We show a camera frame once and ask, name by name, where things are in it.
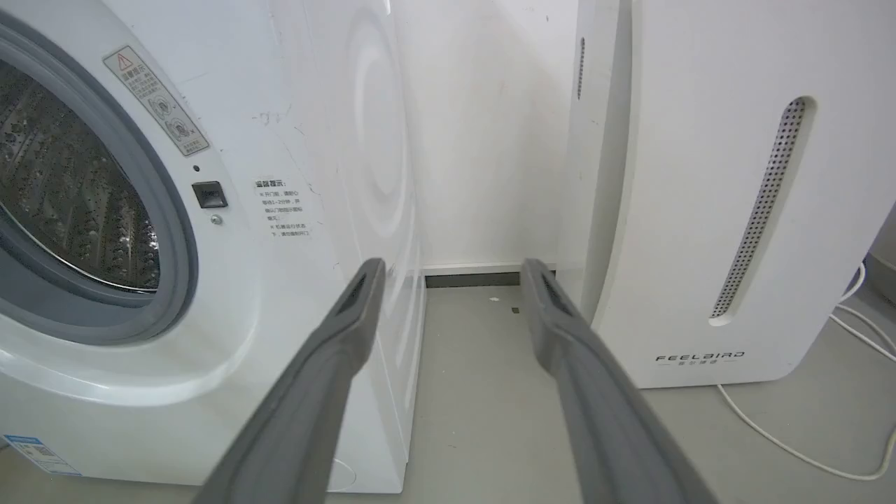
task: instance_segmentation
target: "baseboard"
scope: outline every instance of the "baseboard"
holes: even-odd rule
[[[549,269],[556,269],[554,263],[546,263]],[[491,274],[491,273],[519,273],[520,262],[509,263],[467,263],[458,265],[425,265],[423,275],[442,276],[447,274]]]
[[[495,287],[519,284],[519,273],[439,274],[426,278],[427,289],[440,287]]]

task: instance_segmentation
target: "white washing machine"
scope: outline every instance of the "white washing machine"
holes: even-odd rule
[[[401,490],[424,309],[388,1],[0,1],[0,434],[200,484],[362,259],[331,490]]]

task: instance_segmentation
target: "white cable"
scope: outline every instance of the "white cable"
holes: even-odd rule
[[[856,280],[856,284],[853,285],[848,291],[846,291],[846,293],[843,294],[843,296],[840,298],[841,303],[843,301],[849,299],[849,297],[851,297],[853,294],[856,293],[856,291],[858,291],[858,288],[861,287],[862,283],[865,282],[865,276],[866,276],[865,264],[859,264],[858,280]],[[872,322],[868,317],[862,315],[861,313],[855,311],[854,309],[852,309],[850,307],[843,306],[842,304],[838,304],[835,308],[842,309],[843,311],[849,313],[853,317],[856,317],[859,320],[861,320],[862,322],[864,322],[865,324],[867,324],[868,327],[871,327],[871,330],[874,331],[875,334],[880,336],[881,339],[883,339],[890,346],[890,348],[893,350],[893,353],[887,352],[879,344],[871,341],[870,339],[868,339],[867,336],[858,332],[856,329],[854,329],[853,327],[848,325],[846,322],[843,322],[842,320],[840,320],[838,317],[834,316],[833,314],[830,314],[828,316],[831,318],[831,320],[836,322],[837,325],[839,325],[840,327],[843,327],[844,329],[846,329],[851,335],[854,335],[856,338],[862,340],[865,344],[867,344],[871,348],[877,350],[879,353],[881,353],[887,359],[889,359],[893,362],[896,362],[896,356],[894,356],[894,355],[896,355],[896,344],[893,344],[893,341],[890,339],[890,337],[887,336],[886,333],[877,324]],[[817,461],[809,458],[808,456],[805,456],[805,455],[799,453],[795,449],[785,445],[784,443],[780,442],[779,440],[777,440],[774,436],[772,436],[771,434],[769,434],[768,432],[763,430],[762,427],[756,425],[755,422],[753,422],[752,420],[747,418],[747,416],[744,414],[744,412],[740,411],[740,408],[737,407],[737,404],[734,404],[734,401],[731,400],[731,397],[728,395],[728,392],[725,391],[725,388],[722,385],[716,385],[716,387],[719,388],[719,391],[722,393],[722,396],[725,397],[725,401],[728,403],[728,406],[731,406],[731,409],[734,410],[734,413],[738,417],[740,417],[740,419],[743,420],[744,423],[749,425],[756,432],[759,432],[759,434],[762,437],[764,437],[767,440],[774,443],[778,448],[781,448],[782,450],[790,453],[792,456],[795,456],[796,458],[802,460],[803,462],[806,462],[809,465],[817,467],[817,468],[821,469],[822,471],[825,471],[830,474],[834,474],[841,478],[847,478],[849,480],[856,480],[856,481],[860,481],[860,482],[870,482],[872,480],[876,480],[877,478],[880,478],[881,476],[883,476],[884,473],[887,472],[887,468],[890,467],[890,459],[892,457],[893,445],[896,445],[896,428],[893,429],[893,431],[890,434],[890,438],[887,439],[886,448],[885,448],[885,451],[883,452],[883,460],[881,461],[881,465],[877,468],[877,471],[875,471],[874,473],[871,473],[871,474],[844,473],[842,471],[834,469],[833,467],[829,467],[820,462],[817,462]]]
[[[740,411],[740,408],[738,408],[737,405],[734,404],[734,401],[732,401],[731,397],[728,396],[728,393],[725,392],[725,388],[723,388],[721,385],[716,385],[716,387],[719,388],[719,391],[722,393],[722,396],[725,397],[725,400],[728,402],[728,405],[731,406],[731,409],[734,410],[734,413],[736,413],[737,416],[739,416],[740,419],[744,421],[744,423],[746,423],[747,425],[752,427],[753,430],[755,430],[756,432],[759,432],[759,434],[762,437],[766,438],[767,440],[769,440],[772,443],[774,443],[775,445],[777,445],[778,448],[781,448],[782,450],[790,453],[792,456],[795,456],[796,458],[802,460],[803,462],[806,462],[809,465],[814,465],[815,467],[818,467],[822,471],[837,475],[841,478],[847,478],[849,480],[857,480],[860,482],[870,482],[872,480],[876,480],[877,478],[880,478],[881,476],[883,476],[883,474],[887,472],[887,468],[890,467],[890,457],[892,456],[892,453],[893,453],[893,445],[896,445],[896,429],[893,429],[893,432],[890,434],[890,439],[887,440],[886,451],[883,453],[883,460],[881,461],[880,467],[877,468],[877,471],[873,472],[872,474],[844,473],[842,471],[838,471],[837,469],[834,469],[833,467],[828,467],[827,465],[824,465],[820,462],[815,462],[813,459],[809,458],[808,456],[805,456],[805,455],[799,453],[795,449],[793,449],[793,448],[785,445],[784,443],[778,441],[777,439],[775,439],[774,436],[772,436],[765,430],[762,430],[762,427],[756,425],[752,420],[750,420],[749,418],[746,417],[744,412]]]
[[[858,288],[865,283],[865,263],[858,264],[858,280],[856,280],[855,285],[853,285],[845,294],[840,296],[840,302],[842,303],[845,300],[848,300],[852,297],[853,294],[858,291]]]

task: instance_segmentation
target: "air vent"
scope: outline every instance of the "air vent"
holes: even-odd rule
[[[762,186],[759,188],[759,195],[753,206],[753,213],[750,215],[750,221],[746,224],[740,248],[728,271],[728,278],[725,279],[725,285],[719,293],[719,298],[716,299],[716,305],[712,308],[710,319],[722,317],[728,313],[731,303],[737,296],[737,290],[753,261],[756,249],[762,240],[765,225],[768,223],[771,211],[778,199],[781,182],[784,180],[784,173],[790,164],[790,155],[797,144],[797,134],[805,113],[806,100],[803,98],[791,101],[784,109],[784,114],[778,125],[778,135],[771,147],[769,164],[765,168],[765,177],[762,179]]]
[[[582,75],[585,72],[585,38],[579,42],[579,87],[575,92],[577,100],[582,99]]]

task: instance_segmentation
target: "white wall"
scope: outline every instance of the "white wall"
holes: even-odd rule
[[[428,274],[556,261],[577,0],[392,0]]]

